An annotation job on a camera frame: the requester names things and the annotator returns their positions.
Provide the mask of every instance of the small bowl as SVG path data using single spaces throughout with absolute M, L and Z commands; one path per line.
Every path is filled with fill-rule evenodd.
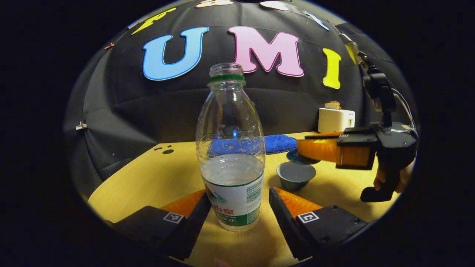
M 312 165 L 284 162 L 277 167 L 280 183 L 285 190 L 294 191 L 302 189 L 315 177 L 317 171 Z

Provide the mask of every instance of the table surface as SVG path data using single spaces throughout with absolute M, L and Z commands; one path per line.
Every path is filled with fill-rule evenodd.
M 315 132 L 287 135 L 303 139 L 310 134 Z M 266 156 L 261 211 L 256 226 L 244 232 L 227 231 L 210 209 L 190 258 L 184 263 L 208 267 L 215 258 L 234 267 L 289 266 L 299 262 L 292 256 L 268 201 L 270 187 L 282 188 L 276 169 L 288 161 L 286 154 Z M 320 206 L 338 205 L 369 222 L 381 217 L 398 197 L 394 193 L 392 200 L 386 202 L 360 201 L 363 188 L 373 184 L 377 159 L 371 171 L 336 169 L 335 163 L 326 161 L 313 166 L 316 176 L 303 189 L 292 193 Z M 88 203 L 103 219 L 115 223 L 144 206 L 159 208 L 202 189 L 195 142 L 161 143 L 104 181 Z

